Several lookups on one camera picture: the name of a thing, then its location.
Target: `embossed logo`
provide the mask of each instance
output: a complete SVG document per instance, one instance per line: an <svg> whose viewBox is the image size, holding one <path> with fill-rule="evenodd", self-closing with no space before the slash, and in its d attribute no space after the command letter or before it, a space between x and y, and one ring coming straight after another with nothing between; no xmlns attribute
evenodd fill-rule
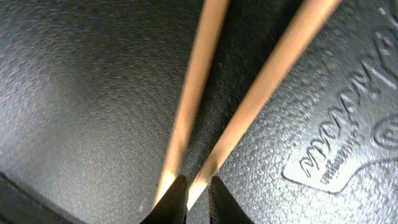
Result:
<svg viewBox="0 0 398 224"><path fill-rule="evenodd" d="M377 124L374 128L373 141L385 149L398 149L398 115Z"/></svg>
<svg viewBox="0 0 398 224"><path fill-rule="evenodd" d="M351 72L317 136L290 156L286 178L335 193L360 167L398 157L397 38L390 29L378 29L373 41L378 58L358 57L353 67L360 69Z"/></svg>

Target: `textured black surface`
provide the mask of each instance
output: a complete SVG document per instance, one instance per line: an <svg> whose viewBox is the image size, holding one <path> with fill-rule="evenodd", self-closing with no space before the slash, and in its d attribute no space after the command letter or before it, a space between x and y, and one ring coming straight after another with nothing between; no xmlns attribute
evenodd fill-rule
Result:
<svg viewBox="0 0 398 224"><path fill-rule="evenodd" d="M397 161L359 170L334 195L282 176L318 134L356 59L377 57L374 31L398 34L394 2L344 2L221 168L255 223L398 222ZM232 1L182 169L189 180L298 5ZM200 1L0 3L0 169L85 222L143 220L200 9ZM207 194L187 218L208 223Z"/></svg>
<svg viewBox="0 0 398 224"><path fill-rule="evenodd" d="M49 209L1 174L0 198L0 223L82 223L69 214Z"/></svg>
<svg viewBox="0 0 398 224"><path fill-rule="evenodd" d="M88 223L139 223L201 2L2 1L0 168Z"/></svg>

